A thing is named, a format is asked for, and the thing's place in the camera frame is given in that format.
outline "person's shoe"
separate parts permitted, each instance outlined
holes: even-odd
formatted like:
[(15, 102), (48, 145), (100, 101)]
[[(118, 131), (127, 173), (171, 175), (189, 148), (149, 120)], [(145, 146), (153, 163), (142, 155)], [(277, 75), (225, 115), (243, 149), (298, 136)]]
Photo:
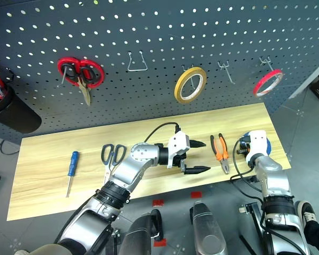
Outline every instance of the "person's shoe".
[(315, 213), (312, 208), (312, 205), (308, 201), (300, 201), (298, 204), (298, 216), (305, 228), (306, 223), (317, 219), (315, 218)]
[(14, 255), (28, 255), (28, 254), (30, 254), (28, 251), (20, 250), (20, 251), (16, 251)]

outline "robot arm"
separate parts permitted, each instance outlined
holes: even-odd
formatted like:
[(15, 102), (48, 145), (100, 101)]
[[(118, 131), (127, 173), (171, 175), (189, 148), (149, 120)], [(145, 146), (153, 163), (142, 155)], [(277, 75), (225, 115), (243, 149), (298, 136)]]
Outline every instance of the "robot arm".
[[(68, 220), (55, 244), (48, 245), (52, 247), (50, 249), (59, 249), (59, 253), (52, 254), (99, 254), (113, 232), (111, 222), (116, 220), (120, 209), (129, 201), (130, 193), (142, 179), (145, 170), (152, 166), (167, 165), (168, 168), (181, 167), (185, 174), (204, 172), (210, 168), (185, 168), (184, 165), (186, 152), (190, 147), (201, 146), (205, 144), (190, 141), (179, 128), (170, 138), (167, 148), (162, 144), (152, 145), (145, 142), (134, 145), (130, 155), (114, 170), (109, 181)], [(31, 255), (43, 255), (44, 250), (43, 246)]]
[[(282, 166), (267, 155), (266, 132), (251, 131), (240, 141), (246, 144), (247, 151), (250, 150), (246, 161), (254, 168), (262, 187), (264, 225), (268, 231), (261, 229), (260, 235), (265, 243), (266, 254), (279, 254), (279, 252), (310, 254), (302, 224), (293, 206), (287, 175)], [(286, 237), (300, 249), (274, 235), (273, 232)]]

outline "metal hook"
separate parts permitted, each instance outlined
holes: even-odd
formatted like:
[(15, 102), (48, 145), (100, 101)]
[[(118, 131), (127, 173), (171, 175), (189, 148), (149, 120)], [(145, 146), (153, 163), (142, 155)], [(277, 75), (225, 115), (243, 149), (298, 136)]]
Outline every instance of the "metal hook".
[(144, 66), (145, 66), (145, 69), (130, 69), (130, 65), (131, 65), (131, 62), (132, 62), (132, 57), (131, 57), (131, 52), (128, 52), (129, 53), (129, 57), (130, 57), (130, 62), (129, 62), (129, 65), (128, 65), (128, 71), (129, 72), (135, 72), (135, 71), (147, 71), (148, 70), (148, 66), (147, 66), (147, 63), (145, 63), (145, 60), (144, 60), (144, 57), (143, 57), (143, 51), (140, 50), (139, 53), (142, 57), (142, 62), (144, 63)]
[(224, 63), (222, 65), (220, 65), (220, 61), (217, 62), (217, 64), (219, 65), (219, 68), (222, 70), (223, 68), (225, 69), (225, 71), (227, 72), (228, 78), (230, 80), (231, 83), (235, 84), (235, 82), (233, 82), (232, 78), (230, 77), (230, 74), (228, 72), (227, 67), (229, 67), (229, 63), (228, 60), (226, 60), (227, 65), (225, 65)]
[(64, 79), (65, 79), (65, 76), (66, 76), (66, 70), (67, 70), (67, 68), (68, 68), (68, 67), (67, 67), (67, 66), (65, 66), (64, 74), (63, 74), (63, 79), (62, 79), (62, 83), (58, 84), (58, 85), (57, 85), (57, 88), (59, 88), (59, 86), (60, 86), (60, 85), (62, 85), (62, 84), (64, 83)]
[(194, 86), (194, 82), (192, 81), (192, 77), (190, 78), (190, 81), (191, 81), (191, 86), (192, 86), (192, 88), (193, 88), (193, 89), (196, 89), (195, 86)]
[(11, 78), (10, 78), (10, 81), (8, 81), (7, 83), (13, 82), (15, 74), (13, 73), (13, 71), (9, 67), (6, 67), (6, 70), (9, 71), (11, 73), (11, 75), (12, 75)]
[(263, 64), (267, 64), (269, 67), (270, 67), (270, 69), (272, 70), (272, 71), (274, 71), (274, 69), (272, 68), (272, 66), (271, 66), (271, 58), (269, 57), (269, 56), (267, 56), (267, 58), (265, 58), (264, 60), (262, 60), (262, 58), (261, 57), (259, 57), (259, 60), (260, 60), (260, 62), (261, 62), (261, 65), (263, 65)]

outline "wooden table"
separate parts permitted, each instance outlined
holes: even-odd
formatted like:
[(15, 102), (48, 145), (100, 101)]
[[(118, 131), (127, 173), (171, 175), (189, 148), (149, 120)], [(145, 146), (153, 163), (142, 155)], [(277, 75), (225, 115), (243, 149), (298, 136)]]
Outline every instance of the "wooden table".
[[(266, 130), (273, 148), (271, 157), (284, 169), (290, 168), (263, 103), (39, 135), (22, 139), (7, 220), (77, 209), (102, 186), (105, 169), (100, 160), (102, 145), (125, 145), (128, 155), (135, 143), (144, 141), (155, 127), (169, 121), (178, 122), (190, 139), (207, 144), (207, 147), (191, 148), (187, 152), (188, 167), (205, 165), (211, 169), (198, 175), (183, 175), (178, 167), (149, 168), (132, 198), (228, 180), (236, 173), (231, 157), (230, 174), (225, 175), (210, 146), (210, 135), (219, 132), (223, 133), (231, 155), (234, 143), (241, 135), (251, 130)], [(168, 125), (159, 129), (148, 142), (167, 145), (173, 134), (174, 126)], [(66, 198), (67, 173), (75, 150), (80, 152), (80, 157), (70, 197)], [(244, 157), (237, 155), (236, 159), (240, 171), (246, 171), (248, 166)]]

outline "person's leg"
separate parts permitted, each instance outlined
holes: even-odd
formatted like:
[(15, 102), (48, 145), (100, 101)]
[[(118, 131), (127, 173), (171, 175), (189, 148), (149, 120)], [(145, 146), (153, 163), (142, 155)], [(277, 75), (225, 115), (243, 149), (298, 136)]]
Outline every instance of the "person's leg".
[(301, 201), (298, 205), (298, 215), (304, 226), (307, 243), (319, 250), (319, 223), (315, 218), (312, 205), (307, 201)]

